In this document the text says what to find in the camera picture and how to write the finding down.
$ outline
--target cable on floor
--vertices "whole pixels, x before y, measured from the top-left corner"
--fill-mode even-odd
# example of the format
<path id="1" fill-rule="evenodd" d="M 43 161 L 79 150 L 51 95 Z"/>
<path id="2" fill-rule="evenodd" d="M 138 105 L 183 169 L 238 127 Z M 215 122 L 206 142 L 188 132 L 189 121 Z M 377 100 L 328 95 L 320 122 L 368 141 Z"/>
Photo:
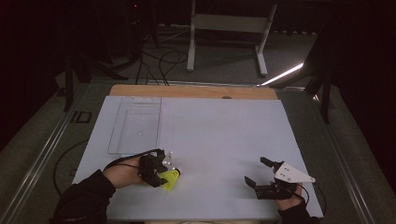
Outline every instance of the cable on floor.
<path id="1" fill-rule="evenodd" d="M 151 58 L 154 58 L 154 59 L 156 59 L 156 60 L 159 61 L 158 67 L 159 67 L 159 69 L 160 69 L 160 73 L 161 73 L 161 76 L 162 76 L 162 78 L 163 78 L 163 84 L 164 84 L 165 86 L 169 86 L 169 83 L 168 83 L 168 81 L 167 81 L 167 79 L 166 79 L 166 76 L 169 74 L 169 72 L 171 72 L 171 70 L 174 69 L 178 64 L 184 63 L 184 62 L 186 62 L 187 59 L 188 59 L 187 53 L 186 53 L 186 52 L 183 52 L 183 51 L 180 51 L 180 50 L 178 50 L 178 49 L 170 48 L 170 47 L 162 47 L 162 48 L 160 48 L 160 49 L 170 49 L 170 51 L 165 52 L 161 57 L 154 56 L 154 55 L 152 55 L 152 54 L 150 54 L 150 53 L 147 53 L 147 52 L 145 52 L 145 51 L 143 51 L 143 50 L 141 51 L 139 71 L 138 71 L 137 76 L 136 76 L 135 84 L 137 84 L 137 81 L 138 81 L 139 76 L 140 76 L 141 65 L 144 65 L 144 67 L 145 67 L 146 70 L 147 70 L 147 73 L 146 73 L 146 84 L 149 82 L 149 74 L 150 74 L 150 76 L 156 81 L 156 83 L 157 83 L 158 85 L 160 85 L 160 83 L 158 82 L 158 80 L 157 80 L 157 79 L 155 78 L 155 76 L 151 73 L 149 64 L 148 64 L 148 63 L 145 63 L 145 62 L 143 61 L 143 54 L 145 54 L 145 55 L 147 55 L 147 56 L 149 56 L 149 57 L 151 57 Z M 177 59 L 176 59 L 175 61 L 168 61 L 168 60 L 165 60 L 165 57 L 166 57 L 166 56 L 168 56 L 168 55 L 170 55 L 170 54 L 173 54 L 173 53 L 176 53 L 176 54 L 177 54 Z M 166 71 L 163 70 L 163 64 L 164 64 L 164 63 L 170 63 L 170 64 L 171 64 L 171 67 L 170 67 L 169 69 L 167 69 Z"/>
<path id="2" fill-rule="evenodd" d="M 53 186 L 55 187 L 56 192 L 59 194 L 59 196 L 62 196 L 62 193 L 61 193 L 61 191 L 59 190 L 58 184 L 57 184 L 57 182 L 56 182 L 56 171 L 57 171 L 57 169 L 58 169 L 59 163 L 60 163 L 61 160 L 64 158 L 64 156 L 65 156 L 67 153 L 69 153 L 72 149 L 74 149 L 74 148 L 76 148 L 76 147 L 82 145 L 83 143 L 88 142 L 88 140 L 89 140 L 89 139 L 85 139 L 85 140 L 82 140 L 82 141 L 80 141 L 80 142 L 74 144 L 73 146 L 71 146 L 70 148 L 68 148 L 64 153 L 62 153 L 62 155 L 59 157 L 59 159 L 55 162 L 55 165 L 54 165 L 53 171 L 52 171 L 52 183 L 53 183 Z"/>
<path id="3" fill-rule="evenodd" d="M 323 207 L 323 216 L 326 216 L 326 212 L 327 212 L 327 202 L 326 202 L 326 197 L 324 196 L 324 193 L 322 191 L 322 189 L 319 187 L 318 184 L 314 183 L 314 186 L 317 187 L 317 189 L 319 190 L 322 198 L 323 198 L 323 202 L 324 202 L 324 207 Z"/>

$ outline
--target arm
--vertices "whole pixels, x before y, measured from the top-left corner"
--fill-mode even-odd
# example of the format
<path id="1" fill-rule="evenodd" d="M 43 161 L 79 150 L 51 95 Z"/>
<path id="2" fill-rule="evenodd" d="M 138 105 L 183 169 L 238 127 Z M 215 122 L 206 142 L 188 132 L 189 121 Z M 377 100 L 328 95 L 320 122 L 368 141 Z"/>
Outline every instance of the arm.
<path id="1" fill-rule="evenodd" d="M 122 163 L 138 166 L 139 158 Z M 116 189 L 141 183 L 134 167 L 117 165 L 103 172 L 98 170 L 64 193 L 50 223 L 106 223 L 106 208 Z"/>
<path id="2" fill-rule="evenodd" d="M 301 195 L 302 186 L 298 185 L 296 194 Z M 282 224 L 319 224 L 320 219 L 309 216 L 304 200 L 292 196 L 286 200 L 276 200 L 278 213 L 282 217 Z"/>

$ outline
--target black cable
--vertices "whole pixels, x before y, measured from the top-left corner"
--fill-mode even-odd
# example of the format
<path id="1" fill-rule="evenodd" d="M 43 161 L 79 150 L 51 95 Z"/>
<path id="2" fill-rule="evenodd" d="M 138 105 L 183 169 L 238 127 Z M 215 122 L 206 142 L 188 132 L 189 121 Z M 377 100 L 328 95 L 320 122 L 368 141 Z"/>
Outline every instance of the black cable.
<path id="1" fill-rule="evenodd" d="M 186 52 L 183 52 L 183 51 L 180 51 L 180 50 L 174 49 L 174 48 L 168 48 L 168 47 L 161 47 L 160 49 L 171 49 L 171 51 L 166 52 L 165 54 L 163 54 L 163 55 L 159 58 L 159 57 L 156 57 L 156 56 L 154 56 L 154 55 L 152 55 L 152 54 L 149 54 L 149 53 L 147 53 L 147 52 L 141 50 L 139 72 L 138 72 L 138 74 L 137 74 L 135 84 L 137 84 L 137 80 L 139 79 L 139 74 L 140 74 L 140 67 L 141 67 L 141 65 L 143 64 L 143 65 L 146 67 L 146 69 L 147 69 L 147 73 L 146 73 L 146 83 L 145 83 L 145 84 L 148 84 L 148 83 L 149 83 L 149 77 L 148 77 L 148 75 L 150 74 L 151 77 L 152 77 L 152 78 L 155 80 L 155 82 L 157 83 L 157 85 L 160 85 L 160 83 L 158 82 L 158 80 L 157 80 L 157 79 L 155 78 L 155 76 L 151 73 L 150 68 L 149 68 L 149 65 L 148 65 L 147 63 L 143 62 L 143 55 L 142 55 L 142 54 L 148 55 L 148 56 L 151 57 L 151 58 L 154 58 L 154 59 L 159 60 L 159 65 L 158 65 L 158 66 L 159 66 L 159 69 L 160 69 L 160 72 L 161 72 L 161 76 L 163 77 L 163 84 L 164 84 L 165 86 L 169 86 L 169 83 L 168 83 L 168 81 L 167 81 L 167 79 L 166 79 L 166 75 L 167 75 L 172 69 L 174 69 L 174 68 L 176 67 L 177 64 L 179 64 L 179 63 L 184 63 L 184 62 L 186 62 L 186 61 L 188 60 L 188 55 L 187 55 Z M 175 62 L 170 62 L 170 61 L 167 61 L 167 60 L 164 59 L 165 56 L 167 56 L 168 54 L 171 54 L 171 53 L 177 53 L 177 60 L 176 60 Z M 181 58 L 180 55 L 181 55 L 181 54 L 184 54 L 184 55 L 185 55 L 185 58 L 184 58 L 183 60 L 180 60 L 180 58 Z M 166 71 L 164 72 L 164 71 L 163 71 L 163 67 L 162 67 L 163 63 L 170 63 L 170 64 L 172 64 L 172 66 L 171 66 L 171 68 L 169 68 L 168 70 L 166 70 Z"/>
<path id="2" fill-rule="evenodd" d="M 299 198 L 299 199 L 301 199 L 301 201 L 305 202 L 305 198 L 303 196 L 301 196 L 300 194 L 292 193 L 292 195 L 297 197 L 297 198 Z"/>
<path id="3" fill-rule="evenodd" d="M 327 211 L 326 197 L 324 196 L 324 193 L 323 193 L 323 191 L 321 190 L 321 188 L 319 187 L 318 184 L 315 184 L 315 183 L 314 183 L 314 186 L 318 188 L 320 194 L 322 195 L 323 202 L 324 202 L 324 205 L 323 205 L 323 206 L 324 206 L 324 208 L 323 208 L 323 216 L 325 216 L 325 215 L 326 215 L 326 211 Z"/>
<path id="4" fill-rule="evenodd" d="M 131 159 L 131 158 L 145 156 L 145 155 L 148 155 L 148 154 L 150 154 L 150 153 L 157 152 L 158 150 L 159 150 L 159 149 L 156 148 L 156 149 L 152 149 L 152 150 L 149 150 L 149 151 L 145 151 L 145 152 L 142 152 L 142 153 L 138 153 L 138 154 L 135 154 L 135 155 L 132 155 L 132 156 L 121 157 L 121 158 L 116 159 L 116 160 L 114 160 L 113 162 L 109 163 L 109 164 L 105 167 L 104 170 L 106 170 L 106 169 L 108 169 L 108 168 L 110 168 L 110 167 L 112 167 L 112 166 L 114 166 L 114 165 L 119 165 L 119 164 L 120 164 L 120 165 L 128 165 L 128 164 L 124 164 L 124 163 L 121 163 L 121 162 L 126 161 L 126 160 L 129 160 L 129 159 Z"/>
<path id="5" fill-rule="evenodd" d="M 166 56 L 166 55 L 168 55 L 168 54 L 171 54 L 171 53 L 174 53 L 174 52 L 176 52 L 177 53 L 177 61 L 179 61 L 180 60 L 180 51 L 169 51 L 169 52 L 167 52 L 167 53 L 165 53 L 165 54 L 163 54 L 163 56 L 161 56 L 161 59 L 160 59 L 160 61 L 159 61 L 159 63 L 158 63 L 158 67 L 160 68 L 160 72 L 161 72 L 161 75 L 163 76 L 163 83 L 165 84 L 165 85 L 167 85 L 167 86 L 169 86 L 169 83 L 168 83 L 168 81 L 166 80 L 166 75 L 174 68 L 174 67 L 176 67 L 176 65 L 177 65 L 177 63 L 173 63 L 173 65 L 171 66 L 171 68 L 169 68 L 165 73 L 163 72 L 163 69 L 162 69 L 162 67 L 161 67 L 161 64 L 162 64 L 162 62 L 163 62 L 163 58 Z"/>
<path id="6" fill-rule="evenodd" d="M 53 186 L 55 187 L 56 192 L 59 194 L 59 196 L 62 196 L 61 191 L 59 190 L 58 184 L 56 183 L 56 171 L 58 169 L 58 165 L 59 162 L 61 162 L 62 158 L 69 152 L 71 151 L 73 148 L 78 147 L 79 145 L 88 142 L 89 139 L 85 139 L 82 140 L 76 144 L 74 144 L 73 146 L 71 146 L 70 148 L 68 148 L 64 153 L 62 153 L 62 155 L 59 157 L 59 159 L 55 162 L 55 166 L 53 167 L 53 172 L 52 172 L 52 183 Z"/>
<path id="7" fill-rule="evenodd" d="M 162 77 L 163 77 L 163 83 L 164 83 L 165 85 L 169 86 L 169 83 L 168 83 L 168 81 L 167 81 L 167 79 L 166 79 L 166 75 L 167 75 L 172 69 L 174 69 L 174 68 L 176 67 L 176 65 L 178 65 L 179 63 L 184 63 L 184 62 L 186 62 L 186 61 L 188 60 L 188 55 L 187 55 L 186 52 L 183 52 L 183 51 L 180 51 L 180 50 L 174 49 L 174 48 L 163 48 L 163 49 L 171 49 L 171 51 L 166 52 L 166 53 L 163 54 L 160 58 L 158 58 L 158 57 L 156 57 L 156 56 L 154 56 L 154 55 L 151 55 L 151 54 L 149 54 L 149 53 L 146 53 L 145 51 L 143 51 L 143 53 L 146 54 L 146 55 L 148 55 L 149 57 L 152 57 L 152 58 L 154 58 L 154 59 L 159 60 L 158 66 L 159 66 L 161 75 L 162 75 Z M 165 56 L 167 56 L 168 54 L 171 54 L 171 53 L 177 53 L 177 60 L 176 60 L 175 62 L 170 62 L 170 61 L 167 61 L 167 60 L 164 59 Z M 185 58 L 184 58 L 183 60 L 180 60 L 180 57 L 181 57 L 180 55 L 181 55 L 181 54 L 185 55 Z M 163 63 L 170 63 L 170 64 L 172 64 L 172 66 L 171 66 L 166 72 L 164 72 L 164 71 L 163 71 L 163 67 L 162 67 Z"/>
<path id="8" fill-rule="evenodd" d="M 300 185 L 300 184 L 297 184 L 297 185 L 300 186 L 300 187 L 305 191 L 305 193 L 306 193 L 306 203 L 305 203 L 305 204 L 308 204 L 308 203 L 309 203 L 309 193 L 308 193 L 308 190 L 306 190 L 306 188 L 304 188 L 303 185 Z"/>
<path id="9" fill-rule="evenodd" d="M 124 165 L 124 166 L 130 166 L 130 167 L 134 167 L 134 168 L 137 168 L 137 169 L 139 169 L 139 168 L 143 168 L 143 167 L 140 167 L 140 166 L 134 166 L 134 165 L 125 164 L 125 163 L 117 163 L 117 164 L 114 164 L 113 166 L 115 166 L 115 165 Z"/>

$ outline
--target black sleeve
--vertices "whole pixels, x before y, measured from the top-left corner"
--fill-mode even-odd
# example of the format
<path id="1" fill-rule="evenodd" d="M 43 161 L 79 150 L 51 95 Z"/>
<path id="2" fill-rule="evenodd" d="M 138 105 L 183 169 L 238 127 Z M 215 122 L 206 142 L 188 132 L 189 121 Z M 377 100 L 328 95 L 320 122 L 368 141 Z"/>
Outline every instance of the black sleeve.
<path id="1" fill-rule="evenodd" d="M 106 223 L 106 209 L 115 191 L 110 181 L 97 170 L 64 193 L 50 223 Z"/>
<path id="2" fill-rule="evenodd" d="M 287 210 L 280 211 L 278 213 L 282 217 L 282 224 L 319 224 L 320 219 L 317 217 L 309 216 L 306 211 L 305 203 L 300 203 Z"/>

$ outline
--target metal rail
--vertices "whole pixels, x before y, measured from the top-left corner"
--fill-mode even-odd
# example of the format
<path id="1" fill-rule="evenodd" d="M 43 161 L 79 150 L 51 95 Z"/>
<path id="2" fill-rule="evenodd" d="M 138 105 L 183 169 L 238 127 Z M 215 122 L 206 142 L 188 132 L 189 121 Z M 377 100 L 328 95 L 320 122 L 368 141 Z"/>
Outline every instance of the metal rail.
<path id="1" fill-rule="evenodd" d="M 370 208 L 367 206 L 367 202 L 364 199 L 364 196 L 361 193 L 361 188 L 359 187 L 358 182 L 352 174 L 352 171 L 349 168 L 346 158 L 338 146 L 337 141 L 335 140 L 334 134 L 329 124 L 325 124 L 322 121 L 322 116 L 320 115 L 320 108 L 318 105 L 315 105 L 317 109 L 317 117 L 316 119 L 320 119 L 320 122 L 323 124 L 324 130 L 329 137 L 330 143 L 332 144 L 332 154 L 334 156 L 335 163 L 340 171 L 341 177 L 346 183 L 346 189 L 349 193 L 351 201 L 355 205 L 356 211 L 358 213 L 359 218 L 361 219 L 362 224 L 375 224 L 375 219 L 373 217 Z"/>
<path id="2" fill-rule="evenodd" d="M 86 87 L 79 86 L 76 92 L 76 100 L 71 105 L 69 110 L 65 112 L 58 123 L 56 124 L 53 132 L 49 136 L 46 144 L 40 151 L 40 154 L 35 159 L 35 162 L 27 171 L 25 177 L 23 178 L 20 186 L 18 187 L 14 197 L 8 204 L 6 211 L 2 214 L 0 218 L 1 224 L 8 224 L 14 223 L 18 214 L 22 210 L 23 206 L 25 205 L 30 193 L 32 192 L 33 188 L 35 187 L 35 183 L 37 182 L 38 178 L 41 176 L 47 162 L 52 155 L 52 152 L 58 145 L 59 140 L 64 134 L 64 130 L 67 127 L 68 121 L 72 117 L 72 112 L 75 110 L 78 101 L 81 99 L 82 95 L 84 94 Z"/>

